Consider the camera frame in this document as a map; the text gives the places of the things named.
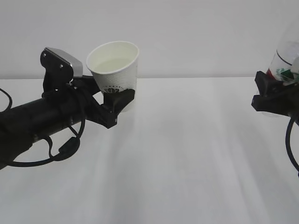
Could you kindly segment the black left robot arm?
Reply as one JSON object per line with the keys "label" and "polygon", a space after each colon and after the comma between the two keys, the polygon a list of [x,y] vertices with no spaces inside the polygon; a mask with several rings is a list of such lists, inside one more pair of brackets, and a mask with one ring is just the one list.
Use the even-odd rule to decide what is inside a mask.
{"label": "black left robot arm", "polygon": [[[104,92],[104,102],[94,98],[104,89],[92,76],[83,75],[83,64],[69,53],[46,47],[40,55],[45,68],[43,93],[40,99],[0,113],[0,166],[5,168],[37,167],[73,156],[80,147],[86,121],[111,128],[117,124],[120,112],[134,100],[132,88]],[[51,147],[51,135],[69,128],[73,132],[57,154],[41,161],[19,162],[16,157],[28,151],[34,143],[45,140]]]}

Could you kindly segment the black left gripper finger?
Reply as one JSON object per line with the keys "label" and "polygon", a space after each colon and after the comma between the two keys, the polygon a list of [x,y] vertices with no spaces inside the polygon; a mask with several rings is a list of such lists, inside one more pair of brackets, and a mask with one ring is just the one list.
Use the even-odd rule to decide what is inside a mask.
{"label": "black left gripper finger", "polygon": [[115,93],[104,92],[102,94],[104,104],[116,115],[128,112],[135,107],[135,90],[133,89],[126,89]]}
{"label": "black left gripper finger", "polygon": [[87,90],[92,96],[101,92],[93,76],[82,76],[79,78],[80,87]]}

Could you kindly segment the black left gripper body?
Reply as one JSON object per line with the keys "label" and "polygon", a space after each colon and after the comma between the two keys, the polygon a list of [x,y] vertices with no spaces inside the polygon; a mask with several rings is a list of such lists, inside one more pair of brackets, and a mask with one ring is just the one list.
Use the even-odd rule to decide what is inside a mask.
{"label": "black left gripper body", "polygon": [[91,96],[88,106],[88,120],[109,129],[117,124],[117,114],[114,111],[115,94],[104,93],[104,102],[99,104]]}

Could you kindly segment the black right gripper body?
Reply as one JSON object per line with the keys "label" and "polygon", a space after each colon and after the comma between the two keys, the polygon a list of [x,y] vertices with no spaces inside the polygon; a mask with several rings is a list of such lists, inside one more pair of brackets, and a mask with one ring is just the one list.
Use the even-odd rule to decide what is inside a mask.
{"label": "black right gripper body", "polygon": [[281,89],[266,94],[257,87],[256,95],[253,96],[251,106],[257,112],[292,116],[299,113],[299,86],[281,86]]}

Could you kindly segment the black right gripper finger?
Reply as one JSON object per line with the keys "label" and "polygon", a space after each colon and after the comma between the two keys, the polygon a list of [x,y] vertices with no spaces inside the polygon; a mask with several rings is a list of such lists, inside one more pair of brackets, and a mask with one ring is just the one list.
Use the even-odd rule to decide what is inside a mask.
{"label": "black right gripper finger", "polygon": [[257,85],[259,94],[262,97],[275,94],[279,92],[283,87],[282,81],[278,81],[262,71],[258,71],[256,73],[255,83]]}

